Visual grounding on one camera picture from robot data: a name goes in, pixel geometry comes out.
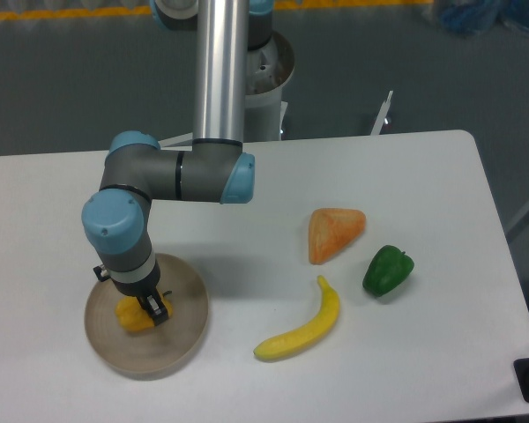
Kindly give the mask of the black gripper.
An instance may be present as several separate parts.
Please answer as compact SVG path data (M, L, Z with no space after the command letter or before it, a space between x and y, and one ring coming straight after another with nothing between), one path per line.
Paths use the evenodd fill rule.
M101 264L95 266L93 272L100 282L111 279L120 293L136 297L155 326L168 319L168 308L157 291L160 282L160 266L157 263L126 272L111 271Z

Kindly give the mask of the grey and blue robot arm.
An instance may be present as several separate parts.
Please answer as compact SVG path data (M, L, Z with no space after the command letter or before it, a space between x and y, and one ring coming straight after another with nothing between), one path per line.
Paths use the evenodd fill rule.
M246 204L255 158L242 147L247 54L272 37L271 1L201 1L197 7L194 124L189 151L167 151L140 131L114 137L101 185L81 221L101 266L148 322L170 317L157 289L160 266L147 232L154 200Z

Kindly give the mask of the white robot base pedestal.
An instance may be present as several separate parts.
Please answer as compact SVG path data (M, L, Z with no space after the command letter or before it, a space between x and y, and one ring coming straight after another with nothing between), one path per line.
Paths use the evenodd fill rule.
M281 99L294 71L294 52L279 34L247 56L244 96L246 142L280 140L287 103Z

